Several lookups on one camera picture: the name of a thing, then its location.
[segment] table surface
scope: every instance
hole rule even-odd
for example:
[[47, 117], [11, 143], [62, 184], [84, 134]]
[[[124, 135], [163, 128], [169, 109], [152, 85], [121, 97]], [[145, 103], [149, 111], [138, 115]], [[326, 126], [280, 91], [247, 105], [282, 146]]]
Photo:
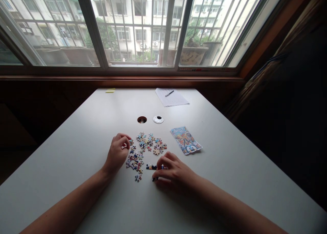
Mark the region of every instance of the table surface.
[[[195, 89], [178, 89], [190, 105], [163, 107], [155, 89], [96, 90], [1, 186], [0, 233], [18, 233], [98, 171], [113, 136], [153, 133], [197, 174], [289, 233], [326, 233], [327, 213]], [[155, 115], [162, 124], [152, 121]], [[139, 124], [137, 118], [147, 122]], [[185, 156], [170, 129], [186, 126], [203, 146]], [[158, 156], [144, 153], [145, 164]], [[77, 233], [217, 233], [199, 203], [159, 191], [152, 170], [119, 170]]]

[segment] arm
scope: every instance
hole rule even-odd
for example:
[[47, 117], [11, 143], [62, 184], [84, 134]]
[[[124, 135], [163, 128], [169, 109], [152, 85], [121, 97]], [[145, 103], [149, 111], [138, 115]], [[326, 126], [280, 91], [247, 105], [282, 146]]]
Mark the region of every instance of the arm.
[[157, 170], [152, 177], [157, 186], [177, 192], [185, 187], [202, 199], [208, 207], [213, 207], [227, 225], [237, 233], [286, 233], [269, 219], [223, 191], [210, 181], [194, 173], [173, 153], [167, 152], [157, 165], [167, 166], [168, 170]]
[[72, 233], [124, 164], [130, 139], [128, 135], [118, 133], [112, 139], [104, 166], [21, 233]]

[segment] pen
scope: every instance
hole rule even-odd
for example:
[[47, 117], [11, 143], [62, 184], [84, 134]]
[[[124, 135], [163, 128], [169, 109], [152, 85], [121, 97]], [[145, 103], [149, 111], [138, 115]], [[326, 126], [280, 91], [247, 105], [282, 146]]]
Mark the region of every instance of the pen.
[[165, 97], [169, 96], [170, 94], [172, 94], [174, 92], [174, 90], [172, 90], [170, 93], [168, 93]]

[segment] forearm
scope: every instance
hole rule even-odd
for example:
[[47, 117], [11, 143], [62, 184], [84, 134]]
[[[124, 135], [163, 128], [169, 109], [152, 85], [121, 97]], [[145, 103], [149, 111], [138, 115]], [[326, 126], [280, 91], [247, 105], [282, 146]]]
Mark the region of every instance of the forearm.
[[237, 233], [286, 233], [253, 208], [202, 177], [196, 178], [193, 188]]
[[111, 179], [112, 175], [98, 171], [21, 233], [72, 233]]

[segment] hand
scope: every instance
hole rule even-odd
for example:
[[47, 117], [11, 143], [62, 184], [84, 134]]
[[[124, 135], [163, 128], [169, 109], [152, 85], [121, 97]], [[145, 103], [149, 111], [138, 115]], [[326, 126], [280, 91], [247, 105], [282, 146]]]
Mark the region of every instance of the hand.
[[114, 176], [122, 167], [128, 155], [128, 150], [130, 149], [130, 139], [130, 136], [123, 133], [118, 133], [113, 137], [107, 160], [102, 167], [105, 173]]
[[[168, 169], [160, 169], [161, 165], [168, 167]], [[159, 170], [155, 171], [152, 178], [157, 179], [161, 177], [165, 179], [158, 179], [156, 181], [157, 186], [177, 192], [180, 192], [185, 186], [188, 188], [195, 187], [196, 181], [199, 178], [195, 172], [169, 151], [159, 158], [157, 168]]]

